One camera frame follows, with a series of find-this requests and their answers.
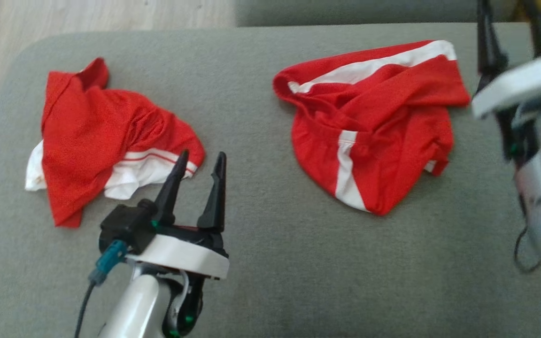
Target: cable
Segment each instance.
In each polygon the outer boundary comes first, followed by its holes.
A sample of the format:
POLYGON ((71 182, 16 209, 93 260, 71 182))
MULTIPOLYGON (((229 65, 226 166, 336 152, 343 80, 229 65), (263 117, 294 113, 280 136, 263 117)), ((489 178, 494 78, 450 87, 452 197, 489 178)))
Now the cable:
POLYGON ((86 290, 85 297, 83 298, 81 310, 79 310, 79 319, 77 321, 77 328, 75 329, 75 338, 79 338, 79 335, 81 334, 82 319, 85 316, 86 304, 89 301, 89 297, 91 297, 91 293, 93 292, 95 285, 95 282, 89 282, 89 287, 86 290))
POLYGON ((527 234, 527 225, 519 233, 519 236, 517 236, 517 241, 515 242, 515 251, 513 253, 513 260, 515 261, 515 266, 517 267, 517 270, 519 270, 519 272, 524 275, 531 274, 532 272, 537 270, 541 265, 540 261, 538 261, 538 263, 536 263, 532 267, 526 267, 526 265, 521 263, 521 261, 519 260, 519 246, 521 244, 521 240, 526 234, 527 234))
POLYGON ((77 329, 75 330, 75 338, 79 338, 81 334, 82 320, 85 316, 86 304, 91 297, 93 288, 100 286, 105 282, 109 272, 112 270, 116 264, 124 261, 124 257, 127 254, 128 247, 125 242, 122 240, 114 240, 110 246, 106 249, 101 257, 95 263, 95 269, 89 274, 89 287, 86 290, 85 297, 81 305, 81 310, 79 311, 79 318, 77 320, 77 329))

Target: black wire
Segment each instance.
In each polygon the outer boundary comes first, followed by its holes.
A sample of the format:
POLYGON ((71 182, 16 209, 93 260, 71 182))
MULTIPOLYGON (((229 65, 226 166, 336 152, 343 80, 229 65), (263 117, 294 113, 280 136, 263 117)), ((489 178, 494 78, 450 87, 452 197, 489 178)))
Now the black wire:
POLYGON ((515 266, 517 266, 517 270, 519 270, 519 272, 521 272, 524 275, 531 274, 532 272, 537 270, 541 265, 540 261, 538 261, 538 263, 536 263, 532 267, 526 267, 526 265, 521 263, 521 261, 519 260, 519 246, 521 244, 521 240, 526 234, 527 234, 527 225, 519 233, 519 236, 517 236, 517 241, 515 242, 515 252, 513 255, 513 259, 515 260, 515 266))
POLYGON ((90 282, 89 287, 86 290, 85 297, 83 298, 81 310, 79 311, 79 319, 77 321, 77 329, 75 329, 75 338, 79 338, 79 335, 81 334, 82 319, 85 316, 86 304, 89 301, 89 297, 91 296, 94 287, 95 282, 90 282))

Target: gray cushion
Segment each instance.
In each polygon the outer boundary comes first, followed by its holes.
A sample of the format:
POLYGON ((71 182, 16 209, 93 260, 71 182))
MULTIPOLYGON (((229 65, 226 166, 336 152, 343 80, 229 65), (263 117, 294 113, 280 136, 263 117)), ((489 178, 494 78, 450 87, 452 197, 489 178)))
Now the gray cushion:
MULTIPOLYGON (((530 58, 524 24, 498 28, 513 62, 530 58)), ((0 92, 0 337, 71 336, 99 257, 98 226, 116 201, 98 197, 80 229, 55 229, 46 193, 23 190, 48 71, 78 71, 97 56, 111 87, 174 111, 206 147, 203 167, 181 186, 180 224, 195 224, 214 158, 228 155, 232 265, 227 280, 207 282, 193 337, 541 337, 541 276, 522 277, 511 261, 523 220, 493 120, 452 109, 451 164, 441 177, 423 175, 385 217, 333 199, 294 158, 294 108, 271 87, 278 71, 428 38, 454 43, 474 90, 468 23, 71 34, 26 49, 0 92)), ((96 336, 129 274, 118 267, 94 291, 83 337, 96 336)))
MULTIPOLYGON (((509 21, 515 0, 492 0, 496 21, 509 21)), ((239 26, 474 22, 474 0, 236 0, 239 26)))

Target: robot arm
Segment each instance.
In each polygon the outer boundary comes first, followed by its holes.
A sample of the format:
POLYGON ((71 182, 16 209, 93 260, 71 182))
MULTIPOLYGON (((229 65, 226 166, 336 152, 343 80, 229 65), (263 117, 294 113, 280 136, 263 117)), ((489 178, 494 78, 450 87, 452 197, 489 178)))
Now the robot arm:
POLYGON ((229 260, 221 236, 227 156, 218 156, 214 186, 197 227, 182 227, 174 224, 172 211, 188 156, 187 151, 181 154, 155 202, 118 205, 101 223, 101 252, 118 241, 127 244, 123 261, 133 267, 133 275, 100 338, 185 336, 201 313, 204 280, 227 277, 229 260))
POLYGON ((534 60, 507 70, 507 58, 492 27, 489 1, 479 0, 481 81, 472 107, 475 117, 494 114, 500 125, 504 157, 515 163, 515 183, 526 218, 524 232, 541 262, 541 11, 533 0, 522 4, 532 26, 534 60))

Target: red fabric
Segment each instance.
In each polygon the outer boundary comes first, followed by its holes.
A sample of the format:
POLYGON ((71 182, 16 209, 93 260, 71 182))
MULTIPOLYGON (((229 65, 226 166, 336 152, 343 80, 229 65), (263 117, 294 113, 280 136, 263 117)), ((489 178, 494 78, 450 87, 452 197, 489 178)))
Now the red fabric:
POLYGON ((340 134, 355 131, 349 157, 364 209, 387 214, 410 191, 429 161, 436 161, 433 175, 446 167, 454 143, 446 106, 468 105, 470 97, 456 61, 444 55, 412 67, 386 64, 354 84, 317 83, 309 92, 296 93, 290 84, 301 85, 337 67, 412 51, 431 42, 312 60, 276 75, 277 96, 297 107, 292 128, 296 158, 329 194, 335 195, 338 180, 340 134))
POLYGON ((80 73, 51 71, 41 120, 43 173, 56 226, 78 227, 126 152, 151 148, 180 154, 198 167, 204 147, 185 122, 128 90, 105 89, 108 68, 97 58, 80 73))

